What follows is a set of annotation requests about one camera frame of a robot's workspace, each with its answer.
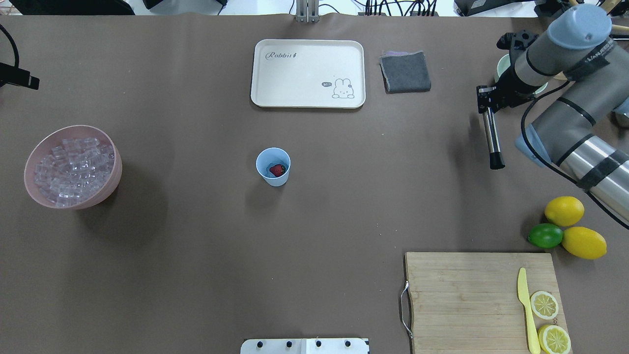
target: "table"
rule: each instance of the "table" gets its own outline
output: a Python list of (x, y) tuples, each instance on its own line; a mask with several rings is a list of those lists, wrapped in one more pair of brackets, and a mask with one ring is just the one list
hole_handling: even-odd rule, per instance
[[(579, 197), (579, 225), (608, 242), (596, 261), (551, 251), (574, 351), (622, 352), (626, 231), (516, 151), (523, 106), (498, 113), (507, 167), (488, 166), (474, 88), (504, 54), (498, 37), (540, 31), (538, 21), (3, 18), (41, 86), (0, 89), (0, 352), (238, 353), (248, 338), (360, 336), (372, 353), (407, 353), (404, 253), (537, 252), (525, 236), (559, 195)], [(360, 42), (365, 105), (255, 106), (253, 48), (264, 38)], [(384, 50), (424, 50), (432, 90), (386, 94)], [(77, 123), (115, 141), (122, 180), (93, 208), (44, 208), (25, 192), (24, 163)], [(609, 122), (596, 132), (627, 148)], [(282, 188), (254, 168), (269, 146), (291, 155)]]

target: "black cable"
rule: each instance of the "black cable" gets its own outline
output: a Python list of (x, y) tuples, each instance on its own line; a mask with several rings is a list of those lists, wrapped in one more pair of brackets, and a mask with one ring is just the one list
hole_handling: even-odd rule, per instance
[(9, 42), (11, 42), (11, 48), (13, 48), (13, 57), (15, 58), (15, 64), (13, 64), (13, 66), (18, 67), (19, 66), (18, 46), (15, 45), (15, 41), (13, 40), (13, 37), (11, 37), (11, 35), (4, 28), (4, 26), (0, 25), (0, 31), (2, 31), (4, 33), (4, 35), (6, 36), (6, 38), (8, 38)]
[(338, 10), (337, 10), (337, 9), (335, 9), (335, 8), (334, 8), (334, 6), (332, 6), (332, 5), (330, 5), (330, 4), (321, 4), (321, 5), (319, 5), (319, 7), (322, 7), (322, 6), (329, 6), (329, 7), (331, 7), (331, 8), (332, 8), (332, 10), (336, 11), (337, 13), (340, 13), (340, 12), (338, 12)]
[(419, 1), (417, 1), (417, 0), (416, 0), (416, 1), (413, 1), (413, 2), (414, 2), (414, 4), (412, 4), (411, 6), (409, 6), (409, 7), (408, 7), (408, 9), (406, 9), (406, 12), (404, 13), (404, 16), (406, 16), (406, 15), (407, 15), (407, 14), (409, 14), (409, 13), (410, 13), (410, 14), (411, 14), (411, 16), (412, 16), (412, 15), (413, 15), (413, 10), (415, 9), (415, 6), (416, 6), (416, 5), (423, 6), (423, 4), (421, 4), (421, 3), (420, 3)]
[[(526, 108), (526, 110), (524, 111), (524, 114), (522, 114), (522, 120), (520, 121), (520, 130), (522, 133), (522, 137), (524, 139), (524, 143), (526, 144), (526, 147), (531, 150), (531, 152), (533, 153), (533, 155), (535, 155), (535, 157), (542, 162), (542, 164), (544, 164), (544, 166), (550, 168), (552, 171), (556, 172), (557, 174), (559, 174), (561, 177), (569, 180), (572, 184), (576, 184), (577, 181), (573, 180), (572, 177), (568, 176), (567, 174), (563, 173), (562, 171), (560, 171), (559, 169), (557, 169), (555, 166), (551, 165), (550, 163), (548, 163), (546, 160), (544, 160), (544, 158), (542, 158), (539, 153), (535, 150), (535, 148), (531, 145), (531, 142), (528, 140), (528, 137), (526, 136), (526, 128), (525, 128), (525, 124), (526, 124), (526, 116), (528, 115), (528, 113), (531, 111), (531, 109), (533, 109), (533, 106), (535, 106), (535, 103), (537, 103), (537, 101), (539, 101), (540, 99), (555, 93), (559, 90), (561, 90), (562, 88), (568, 86), (568, 84), (570, 83), (570, 81), (566, 81), (563, 85), (559, 86), (558, 88), (555, 88), (549, 92), (546, 92), (545, 94), (535, 98), (530, 105), (528, 105), (528, 107)], [(614, 215), (605, 205), (603, 205), (603, 203), (601, 203), (600, 200), (598, 200), (598, 198), (596, 198), (591, 192), (589, 191), (584, 191), (585, 194), (587, 194), (588, 197), (590, 197), (590, 199), (596, 204), (598, 205), (599, 208), (601, 208), (607, 215), (609, 215), (609, 217), (611, 217), (615, 222), (617, 222), (619, 225), (621, 225), (622, 227), (624, 227), (625, 229), (629, 230), (629, 225), (627, 225), (626, 223), (624, 223), (622, 220), (620, 220), (616, 215)]]
[(399, 1), (398, 1), (398, 0), (395, 0), (395, 3), (398, 5), (398, 8), (399, 8), (399, 14), (400, 14), (400, 16), (404, 16), (404, 14), (403, 14), (403, 12), (402, 12), (402, 5), (400, 5), (400, 4), (399, 4)]
[(389, 16), (391, 16), (391, 8), (389, 7), (389, 3), (387, 3), (386, 0), (382, 0), (382, 2), (380, 2), (380, 7), (382, 7), (382, 3), (387, 6), (387, 12), (389, 13)]
[(421, 15), (422, 15), (422, 16), (426, 16), (426, 15), (430, 14), (430, 0), (426, 0), (426, 2), (428, 3), (428, 9), (424, 9), (424, 10), (421, 12)]

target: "lemon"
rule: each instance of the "lemon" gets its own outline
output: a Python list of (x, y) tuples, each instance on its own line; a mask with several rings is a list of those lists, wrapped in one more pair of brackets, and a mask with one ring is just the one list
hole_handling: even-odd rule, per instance
[(559, 313), (557, 299), (545, 291), (538, 291), (531, 295), (531, 308), (537, 317), (543, 319), (553, 319)]
[(554, 324), (542, 326), (537, 338), (540, 340), (542, 349), (548, 354), (568, 354), (572, 347), (568, 332)]
[(587, 260), (595, 260), (607, 253), (605, 239), (587, 227), (575, 226), (566, 229), (561, 245), (566, 251)]
[(585, 208), (575, 197), (558, 197), (551, 200), (544, 209), (548, 221), (561, 227), (572, 226), (583, 217)]

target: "bowl of ice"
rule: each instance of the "bowl of ice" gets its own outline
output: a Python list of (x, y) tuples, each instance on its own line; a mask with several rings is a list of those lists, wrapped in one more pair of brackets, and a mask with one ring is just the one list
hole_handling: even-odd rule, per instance
[(89, 125), (73, 125), (35, 147), (26, 161), (24, 185), (45, 207), (84, 209), (110, 196), (121, 175), (122, 159), (109, 136)]

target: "green lime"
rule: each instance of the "green lime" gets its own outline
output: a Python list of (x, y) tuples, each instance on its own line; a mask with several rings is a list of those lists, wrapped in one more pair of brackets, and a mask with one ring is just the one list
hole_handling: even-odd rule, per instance
[(540, 248), (553, 248), (563, 239), (564, 232), (553, 224), (539, 224), (528, 233), (528, 242)]

